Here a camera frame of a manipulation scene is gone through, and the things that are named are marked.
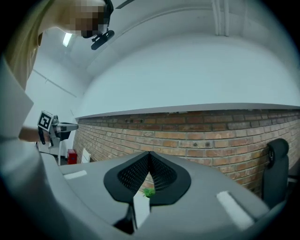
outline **black chair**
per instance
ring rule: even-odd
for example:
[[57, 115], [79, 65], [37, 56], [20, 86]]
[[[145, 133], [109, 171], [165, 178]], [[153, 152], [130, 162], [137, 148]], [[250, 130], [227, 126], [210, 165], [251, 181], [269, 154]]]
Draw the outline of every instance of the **black chair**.
[[288, 183], [289, 144], [278, 138], [268, 143], [269, 164], [262, 177], [262, 199], [273, 208], [285, 199]]

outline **white pipe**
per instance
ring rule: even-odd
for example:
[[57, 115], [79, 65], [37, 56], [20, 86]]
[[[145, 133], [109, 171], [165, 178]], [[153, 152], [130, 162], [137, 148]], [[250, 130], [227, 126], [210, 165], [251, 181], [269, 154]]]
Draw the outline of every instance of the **white pipe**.
[[219, 27], [218, 27], [218, 16], [217, 16], [217, 8], [216, 8], [215, 0], [211, 0], [211, 5], [212, 5], [212, 12], [214, 15], [216, 35], [218, 36], [219, 35]]
[[220, 8], [220, 0], [216, 0], [216, 9], [217, 9], [217, 23], [219, 29], [219, 35], [221, 35], [221, 8]]
[[62, 141], [60, 141], [60, 145], [59, 145], [59, 147], [58, 147], [58, 166], [60, 166], [61, 143], [62, 143]]
[[225, 36], [229, 37], [229, 3], [224, 0]]

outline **red object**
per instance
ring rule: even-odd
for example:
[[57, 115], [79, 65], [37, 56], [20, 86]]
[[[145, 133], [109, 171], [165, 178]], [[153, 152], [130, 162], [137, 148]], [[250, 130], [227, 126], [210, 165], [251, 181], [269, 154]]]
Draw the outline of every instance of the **red object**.
[[67, 150], [67, 163], [76, 164], [77, 163], [77, 153], [74, 149]]

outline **potted plant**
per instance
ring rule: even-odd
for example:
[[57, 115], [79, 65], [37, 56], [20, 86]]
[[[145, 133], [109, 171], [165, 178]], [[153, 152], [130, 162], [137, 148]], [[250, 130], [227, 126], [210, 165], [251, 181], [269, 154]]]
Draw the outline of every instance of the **potted plant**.
[[147, 198], [151, 198], [155, 194], [154, 188], [146, 187], [144, 188], [143, 192], [144, 192], [144, 196], [146, 196]]

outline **ceiling light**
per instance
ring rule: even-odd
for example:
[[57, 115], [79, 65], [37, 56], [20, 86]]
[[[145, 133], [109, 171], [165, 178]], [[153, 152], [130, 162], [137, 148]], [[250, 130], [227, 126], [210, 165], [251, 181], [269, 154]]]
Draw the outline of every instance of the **ceiling light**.
[[71, 37], [72, 37], [72, 34], [71, 34], [71, 33], [66, 33], [65, 38], [64, 38], [64, 40], [63, 40], [63, 42], [62, 42], [62, 44], [63, 44], [65, 47], [68, 46]]

